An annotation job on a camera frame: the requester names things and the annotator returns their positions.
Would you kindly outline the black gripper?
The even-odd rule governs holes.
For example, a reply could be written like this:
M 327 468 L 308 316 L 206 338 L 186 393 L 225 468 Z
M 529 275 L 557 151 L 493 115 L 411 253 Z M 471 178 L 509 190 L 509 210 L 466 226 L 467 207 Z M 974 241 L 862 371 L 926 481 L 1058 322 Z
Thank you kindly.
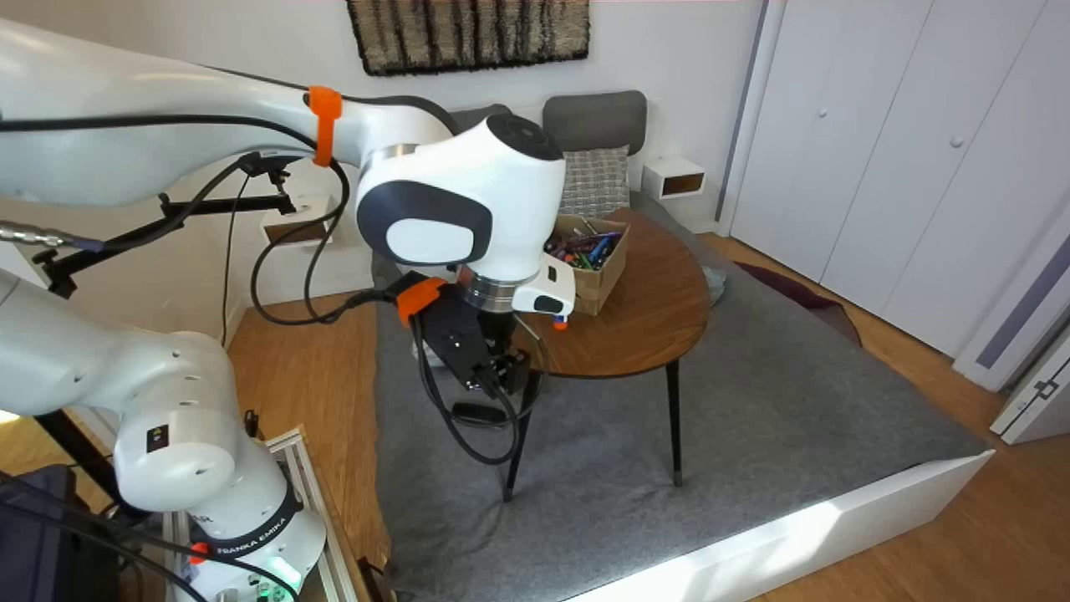
M 513 395 L 526 357 L 509 350 L 509 332 L 483 329 L 480 312 L 452 284 L 427 308 L 427 348 L 466 385 L 483 395 Z

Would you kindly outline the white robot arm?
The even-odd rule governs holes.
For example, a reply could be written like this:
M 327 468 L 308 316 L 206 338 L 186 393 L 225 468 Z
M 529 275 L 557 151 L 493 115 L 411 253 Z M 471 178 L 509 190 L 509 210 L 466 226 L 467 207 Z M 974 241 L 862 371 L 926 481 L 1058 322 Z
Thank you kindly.
M 0 29 L 0 61 L 0 187 L 12 200 L 132 204 L 214 162 L 308 158 L 340 178 L 340 204 L 388 261 L 420 275 L 460 267 L 506 289 L 513 312 L 574 308 L 569 272 L 546 253 L 564 158 L 526 116 L 460 129 L 418 96 L 356 102 L 25 22 Z M 299 592 L 323 523 L 245 432 L 219 345 L 109 332 L 9 275 L 0 380 L 12 414 L 81 406 L 117 417 L 120 500 L 182 511 L 206 534 L 186 572 L 192 602 Z

